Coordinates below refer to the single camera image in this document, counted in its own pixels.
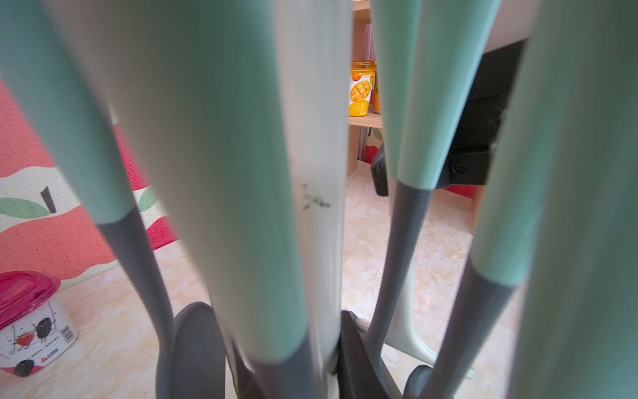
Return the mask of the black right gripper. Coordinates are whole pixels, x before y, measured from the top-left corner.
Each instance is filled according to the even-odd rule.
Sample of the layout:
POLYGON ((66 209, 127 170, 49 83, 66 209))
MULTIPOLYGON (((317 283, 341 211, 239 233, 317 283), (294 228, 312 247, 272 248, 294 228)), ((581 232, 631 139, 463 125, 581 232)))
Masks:
POLYGON ((526 40, 485 53, 437 187, 484 186, 526 40))

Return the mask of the beige spatula mint handle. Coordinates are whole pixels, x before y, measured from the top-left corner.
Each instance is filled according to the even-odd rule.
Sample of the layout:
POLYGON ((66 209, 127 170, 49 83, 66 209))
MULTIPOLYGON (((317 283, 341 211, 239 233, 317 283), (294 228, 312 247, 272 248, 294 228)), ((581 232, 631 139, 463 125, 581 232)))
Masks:
POLYGON ((395 181, 384 273, 364 336, 376 368, 499 7, 498 1, 371 3, 387 172, 395 181))

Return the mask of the white utensil rack stand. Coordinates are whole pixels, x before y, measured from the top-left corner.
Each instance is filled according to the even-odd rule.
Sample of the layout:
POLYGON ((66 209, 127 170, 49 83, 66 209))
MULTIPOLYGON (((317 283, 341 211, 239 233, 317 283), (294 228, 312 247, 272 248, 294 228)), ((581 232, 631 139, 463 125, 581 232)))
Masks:
POLYGON ((322 373, 382 383, 364 335, 337 332, 347 178, 347 80, 353 16, 349 1, 277 1, 272 6, 282 111, 290 147, 312 351, 322 373))

